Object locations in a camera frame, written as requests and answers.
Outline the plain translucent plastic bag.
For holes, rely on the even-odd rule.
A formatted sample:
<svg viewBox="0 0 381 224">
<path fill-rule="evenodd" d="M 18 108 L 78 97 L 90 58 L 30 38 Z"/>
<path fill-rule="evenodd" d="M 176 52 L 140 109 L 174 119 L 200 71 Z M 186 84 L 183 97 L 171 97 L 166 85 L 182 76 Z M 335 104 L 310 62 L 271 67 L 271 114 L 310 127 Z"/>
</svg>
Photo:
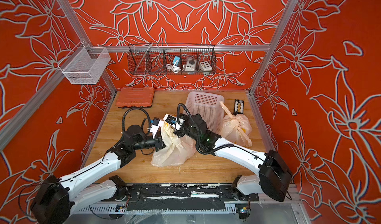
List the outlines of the plain translucent plastic bag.
<svg viewBox="0 0 381 224">
<path fill-rule="evenodd" d="M 163 123 L 160 134 L 166 147 L 153 153 L 151 165 L 155 167 L 180 166 L 195 154 L 195 141 L 187 135 L 179 138 L 174 131 L 175 129 L 170 124 Z"/>
</svg>

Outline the banana print plastic bag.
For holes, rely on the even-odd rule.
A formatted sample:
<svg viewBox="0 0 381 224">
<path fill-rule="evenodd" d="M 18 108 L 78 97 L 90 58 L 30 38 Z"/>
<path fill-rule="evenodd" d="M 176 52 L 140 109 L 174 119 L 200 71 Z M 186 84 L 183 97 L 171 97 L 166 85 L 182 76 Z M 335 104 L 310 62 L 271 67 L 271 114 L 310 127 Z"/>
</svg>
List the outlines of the banana print plastic bag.
<svg viewBox="0 0 381 224">
<path fill-rule="evenodd" d="M 219 103 L 226 113 L 226 116 L 222 120 L 219 134 L 237 145 L 252 147 L 253 143 L 249 138 L 252 127 L 249 119 L 242 114 L 233 115 L 223 102 Z"/>
</svg>

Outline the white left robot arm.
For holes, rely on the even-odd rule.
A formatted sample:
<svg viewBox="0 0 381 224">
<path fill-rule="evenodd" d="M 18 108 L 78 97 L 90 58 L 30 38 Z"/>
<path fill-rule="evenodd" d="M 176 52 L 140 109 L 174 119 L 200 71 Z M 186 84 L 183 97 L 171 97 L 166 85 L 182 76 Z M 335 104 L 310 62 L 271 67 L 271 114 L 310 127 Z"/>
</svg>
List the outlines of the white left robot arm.
<svg viewBox="0 0 381 224">
<path fill-rule="evenodd" d="M 157 137 L 160 124 L 152 125 L 149 135 L 138 125 L 126 130 L 119 144 L 114 145 L 103 158 L 60 178 L 49 176 L 38 190 L 30 210 L 40 224 L 62 224 L 73 213 L 94 203 L 114 198 L 122 201 L 130 195 L 126 183 L 117 175 L 93 185 L 93 182 L 127 165 L 136 157 L 136 151 L 163 148 Z"/>
</svg>

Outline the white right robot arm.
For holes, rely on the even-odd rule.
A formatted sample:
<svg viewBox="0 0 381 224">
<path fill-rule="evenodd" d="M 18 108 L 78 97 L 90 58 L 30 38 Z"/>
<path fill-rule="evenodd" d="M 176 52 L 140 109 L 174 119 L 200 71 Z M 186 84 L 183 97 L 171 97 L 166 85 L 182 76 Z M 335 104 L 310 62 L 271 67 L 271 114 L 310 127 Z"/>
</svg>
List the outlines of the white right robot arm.
<svg viewBox="0 0 381 224">
<path fill-rule="evenodd" d="M 180 114 L 179 118 L 169 116 L 166 121 L 175 128 L 177 136 L 186 135 L 195 140 L 200 154 L 225 158 L 252 171 L 255 174 L 253 178 L 238 178 L 236 189 L 240 193 L 248 196 L 260 188 L 275 201 L 285 200 L 292 173 L 277 151 L 259 152 L 237 145 L 209 130 L 199 114 Z"/>
</svg>

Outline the pink perforated plastic basket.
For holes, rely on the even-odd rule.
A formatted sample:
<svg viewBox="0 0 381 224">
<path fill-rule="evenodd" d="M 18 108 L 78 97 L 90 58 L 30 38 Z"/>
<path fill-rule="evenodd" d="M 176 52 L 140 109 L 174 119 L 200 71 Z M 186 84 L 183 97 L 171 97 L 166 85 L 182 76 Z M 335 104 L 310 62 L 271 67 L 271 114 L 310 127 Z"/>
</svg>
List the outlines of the pink perforated plastic basket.
<svg viewBox="0 0 381 224">
<path fill-rule="evenodd" d="M 220 102 L 225 102 L 221 95 L 192 91 L 188 94 L 186 107 L 192 115 L 200 114 L 207 128 L 219 134 L 224 118 Z"/>
</svg>

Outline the black remote with buttons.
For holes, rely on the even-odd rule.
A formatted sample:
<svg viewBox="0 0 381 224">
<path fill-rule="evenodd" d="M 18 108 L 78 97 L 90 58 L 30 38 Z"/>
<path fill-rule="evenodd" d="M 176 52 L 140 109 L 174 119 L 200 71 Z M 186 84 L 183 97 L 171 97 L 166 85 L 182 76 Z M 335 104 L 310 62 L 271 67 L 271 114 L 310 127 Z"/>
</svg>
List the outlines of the black remote with buttons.
<svg viewBox="0 0 381 224">
<path fill-rule="evenodd" d="M 234 104 L 234 115 L 239 115 L 244 113 L 244 101 L 243 100 L 235 100 Z"/>
</svg>

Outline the white button box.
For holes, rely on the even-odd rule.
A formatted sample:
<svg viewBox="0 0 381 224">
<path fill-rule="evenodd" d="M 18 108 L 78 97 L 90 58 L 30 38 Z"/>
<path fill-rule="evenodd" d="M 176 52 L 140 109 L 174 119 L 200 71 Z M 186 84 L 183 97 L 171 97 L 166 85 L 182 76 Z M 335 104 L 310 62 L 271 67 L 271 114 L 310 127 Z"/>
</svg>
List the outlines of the white button box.
<svg viewBox="0 0 381 224">
<path fill-rule="evenodd" d="M 199 66 L 199 71 L 201 72 L 212 72 L 212 66 L 208 61 L 201 61 L 198 64 Z"/>
</svg>

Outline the white round-dial device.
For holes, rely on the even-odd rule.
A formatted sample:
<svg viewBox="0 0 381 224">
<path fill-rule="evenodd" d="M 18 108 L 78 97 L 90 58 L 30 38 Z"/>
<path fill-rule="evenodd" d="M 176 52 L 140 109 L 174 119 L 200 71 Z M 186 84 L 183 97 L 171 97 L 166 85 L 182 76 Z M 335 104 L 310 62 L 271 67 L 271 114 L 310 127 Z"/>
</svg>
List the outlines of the white round-dial device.
<svg viewBox="0 0 381 224">
<path fill-rule="evenodd" d="M 197 65 L 197 60 L 194 59 L 193 57 L 188 57 L 186 59 L 186 63 L 183 66 L 183 71 L 184 72 L 194 72 L 196 71 L 196 65 Z"/>
</svg>

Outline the blue white small box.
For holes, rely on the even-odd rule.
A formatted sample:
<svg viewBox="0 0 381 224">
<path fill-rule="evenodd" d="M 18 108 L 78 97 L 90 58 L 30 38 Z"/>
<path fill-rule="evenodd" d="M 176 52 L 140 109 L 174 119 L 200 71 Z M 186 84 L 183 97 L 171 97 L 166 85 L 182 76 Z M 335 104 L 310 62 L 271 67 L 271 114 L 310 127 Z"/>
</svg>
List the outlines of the blue white small box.
<svg viewBox="0 0 381 224">
<path fill-rule="evenodd" d="M 178 56 L 174 57 L 174 59 L 172 61 L 172 65 L 179 67 L 181 65 L 181 58 Z"/>
</svg>

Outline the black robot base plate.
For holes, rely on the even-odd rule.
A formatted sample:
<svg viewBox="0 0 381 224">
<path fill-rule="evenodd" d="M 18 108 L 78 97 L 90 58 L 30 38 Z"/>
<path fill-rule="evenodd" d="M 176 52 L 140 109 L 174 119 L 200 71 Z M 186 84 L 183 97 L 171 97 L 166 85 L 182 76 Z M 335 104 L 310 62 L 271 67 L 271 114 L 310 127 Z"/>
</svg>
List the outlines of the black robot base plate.
<svg viewBox="0 0 381 224">
<path fill-rule="evenodd" d="M 257 194 L 245 196 L 229 183 L 130 183 L 120 201 L 105 199 L 99 204 L 116 204 L 124 211 L 222 212 L 236 213 L 259 201 Z"/>
</svg>

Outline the white mesh wall basket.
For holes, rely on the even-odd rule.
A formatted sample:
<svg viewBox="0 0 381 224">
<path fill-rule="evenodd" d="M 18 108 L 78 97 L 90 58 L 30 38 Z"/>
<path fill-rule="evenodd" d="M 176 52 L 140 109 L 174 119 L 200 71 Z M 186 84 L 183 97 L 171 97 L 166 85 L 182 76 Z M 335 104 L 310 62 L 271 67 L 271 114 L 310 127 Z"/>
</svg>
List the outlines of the white mesh wall basket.
<svg viewBox="0 0 381 224">
<path fill-rule="evenodd" d="M 86 47 L 79 42 L 59 63 L 58 69 L 71 84 L 95 85 L 110 59 L 106 47 Z"/>
</svg>

